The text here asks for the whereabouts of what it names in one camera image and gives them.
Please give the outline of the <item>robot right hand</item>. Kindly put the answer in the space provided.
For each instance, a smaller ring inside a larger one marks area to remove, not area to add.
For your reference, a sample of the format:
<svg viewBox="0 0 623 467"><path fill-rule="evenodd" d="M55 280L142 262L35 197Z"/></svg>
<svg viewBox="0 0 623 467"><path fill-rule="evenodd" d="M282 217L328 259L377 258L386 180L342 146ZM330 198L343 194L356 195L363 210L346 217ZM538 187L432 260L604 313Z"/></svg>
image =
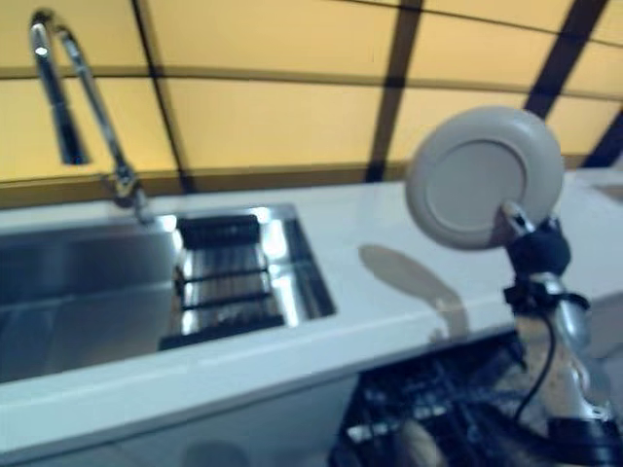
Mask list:
<svg viewBox="0 0 623 467"><path fill-rule="evenodd" d="M569 243L558 217L533 222L516 201L507 200L501 213L510 231L503 243L515 284L527 284L543 274L561 278L571 260Z"/></svg>

